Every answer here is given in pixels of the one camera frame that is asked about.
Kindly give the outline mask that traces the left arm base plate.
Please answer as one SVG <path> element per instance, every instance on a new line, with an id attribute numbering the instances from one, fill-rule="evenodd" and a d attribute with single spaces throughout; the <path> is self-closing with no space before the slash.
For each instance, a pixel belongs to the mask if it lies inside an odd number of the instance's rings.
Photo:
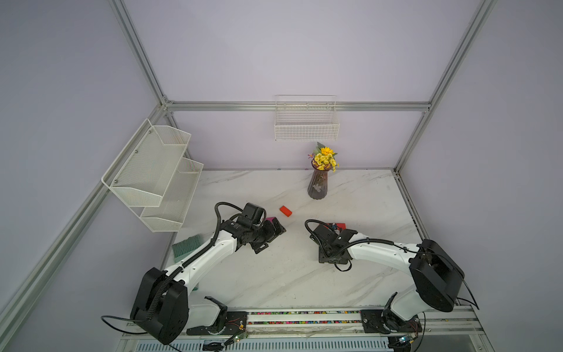
<path id="1" fill-rule="evenodd" d="M 240 331 L 240 327 L 246 327 L 249 314 L 244 311 L 227 311 L 220 313 L 210 326 L 196 326 L 188 328 L 188 336 L 231 336 Z"/>

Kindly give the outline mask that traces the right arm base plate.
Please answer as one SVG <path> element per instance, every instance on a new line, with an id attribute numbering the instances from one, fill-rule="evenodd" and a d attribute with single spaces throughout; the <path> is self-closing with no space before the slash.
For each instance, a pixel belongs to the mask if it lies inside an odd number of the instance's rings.
<path id="1" fill-rule="evenodd" d="M 384 309 L 363 309 L 360 311 L 361 322 L 365 333 L 391 334 L 422 332 L 419 318 L 404 321 L 394 313 Z"/>

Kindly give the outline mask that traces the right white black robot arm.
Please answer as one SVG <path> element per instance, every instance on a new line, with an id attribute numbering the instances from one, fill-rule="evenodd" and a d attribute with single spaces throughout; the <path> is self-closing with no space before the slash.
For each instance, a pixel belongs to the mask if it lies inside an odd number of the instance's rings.
<path id="1" fill-rule="evenodd" d="M 317 227 L 305 228 L 319 247 L 319 262 L 339 268 L 355 260 L 368 261 L 409 275 L 411 285 L 393 293 L 380 312 L 376 328 L 387 334 L 410 326 L 429 309 L 452 312 L 465 274 L 437 242 L 399 243 L 371 238 L 352 229 L 337 231 L 330 224 L 312 220 Z"/>

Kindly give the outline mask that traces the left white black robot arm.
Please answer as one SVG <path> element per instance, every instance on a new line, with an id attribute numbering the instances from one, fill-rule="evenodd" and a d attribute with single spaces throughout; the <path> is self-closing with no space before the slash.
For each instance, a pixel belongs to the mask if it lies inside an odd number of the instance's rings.
<path id="1" fill-rule="evenodd" d="M 214 211 L 211 239 L 180 262 L 151 268 L 142 277 L 130 319 L 163 345 L 174 342 L 189 322 L 189 295 L 205 275 L 242 246 L 259 254 L 286 232 L 278 218 L 267 217 L 264 208 L 252 203 L 240 208 L 218 202 Z"/>

